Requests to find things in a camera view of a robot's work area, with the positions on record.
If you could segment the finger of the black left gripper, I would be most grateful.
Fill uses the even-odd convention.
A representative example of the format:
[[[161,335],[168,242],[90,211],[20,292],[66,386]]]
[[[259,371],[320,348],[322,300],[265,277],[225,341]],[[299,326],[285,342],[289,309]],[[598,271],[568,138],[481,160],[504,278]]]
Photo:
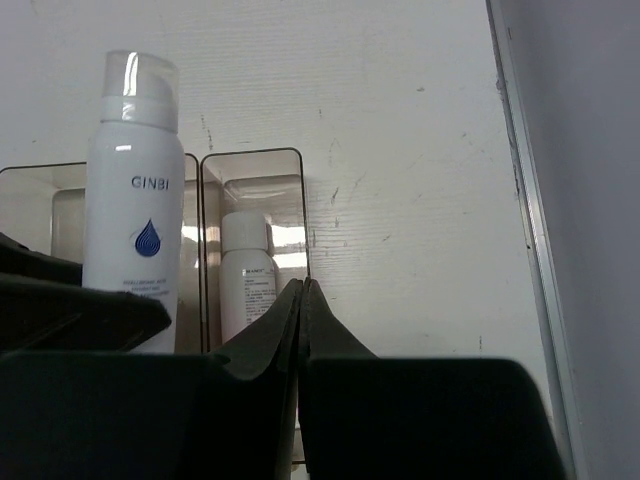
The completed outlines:
[[[171,325],[160,301],[81,286],[82,265],[1,236],[1,350],[130,351]]]

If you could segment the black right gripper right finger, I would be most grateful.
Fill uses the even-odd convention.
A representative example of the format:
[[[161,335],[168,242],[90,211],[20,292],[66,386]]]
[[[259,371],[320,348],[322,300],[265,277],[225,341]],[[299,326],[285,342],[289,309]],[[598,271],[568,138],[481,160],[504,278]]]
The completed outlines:
[[[562,479],[538,388],[500,358],[379,358],[302,293],[302,440],[314,479]]]

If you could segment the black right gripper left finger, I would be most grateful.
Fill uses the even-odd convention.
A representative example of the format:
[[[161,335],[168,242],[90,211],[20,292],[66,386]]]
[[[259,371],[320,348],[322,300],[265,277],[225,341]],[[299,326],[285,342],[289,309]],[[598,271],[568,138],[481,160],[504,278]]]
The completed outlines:
[[[286,479],[303,284],[209,354],[10,353],[5,479]]]

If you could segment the pink teal gradient spray bottle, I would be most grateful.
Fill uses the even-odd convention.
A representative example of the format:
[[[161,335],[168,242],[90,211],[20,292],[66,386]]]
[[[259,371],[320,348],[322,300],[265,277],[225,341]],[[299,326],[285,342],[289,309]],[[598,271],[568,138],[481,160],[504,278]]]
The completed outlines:
[[[227,214],[221,223],[221,333],[229,341],[264,315],[277,298],[266,219],[254,211]]]

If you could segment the white spray bottle clear cap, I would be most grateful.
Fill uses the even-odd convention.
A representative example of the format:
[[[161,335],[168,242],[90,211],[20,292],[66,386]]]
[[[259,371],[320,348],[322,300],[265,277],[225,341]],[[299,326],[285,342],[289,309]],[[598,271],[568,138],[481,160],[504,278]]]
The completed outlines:
[[[185,189],[178,69],[137,51],[106,55],[87,159],[82,284],[159,301],[175,319]]]

